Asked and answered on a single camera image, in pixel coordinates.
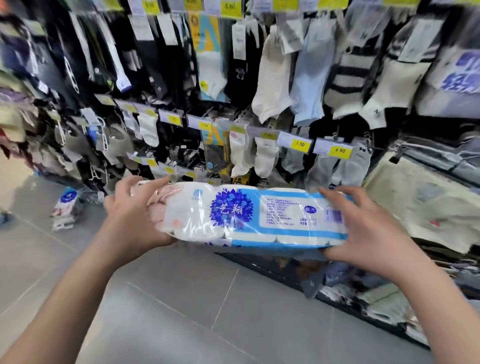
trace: toilet paper pack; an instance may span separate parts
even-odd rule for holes
[[[157,229],[180,240],[291,256],[339,245],[348,237],[341,212],[320,193],[201,182],[166,187],[168,193],[157,192],[164,220],[153,220]]]

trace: hand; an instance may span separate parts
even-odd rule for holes
[[[348,239],[343,245],[325,250],[325,256],[352,264],[397,282],[428,256],[408,236],[398,221],[373,202],[360,187],[341,186],[335,191],[319,188],[345,219]],[[342,193],[353,197],[349,201]]]
[[[156,190],[168,183],[168,177],[138,186],[135,195],[130,188],[141,181],[139,176],[130,176],[119,181],[115,194],[105,198],[108,217],[98,232],[94,243],[101,253],[113,259],[118,268],[147,251],[173,244],[176,239],[155,229],[147,212],[147,203]]]

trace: beige floor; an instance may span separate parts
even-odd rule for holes
[[[0,157],[0,355],[32,320],[105,213],[89,205],[51,231],[63,186]],[[429,351],[210,252],[155,249],[119,270],[78,362],[102,364],[423,364]]]

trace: purple oval logo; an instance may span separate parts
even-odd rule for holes
[[[303,209],[305,210],[305,212],[308,212],[309,214],[314,214],[315,212],[317,212],[317,209],[314,208],[313,206],[305,206]]]

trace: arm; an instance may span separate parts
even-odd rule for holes
[[[105,199],[108,217],[90,246],[69,268],[34,320],[9,348],[1,364],[75,363],[105,287],[122,265],[173,239],[155,230],[147,212],[154,192],[168,183],[155,180],[138,188],[131,176],[118,182],[115,195]]]
[[[342,211],[348,228],[346,243],[327,249],[325,256],[395,283],[410,302],[438,363],[477,363],[480,317],[452,279],[362,188],[319,191]],[[338,192],[351,195],[355,204]]]

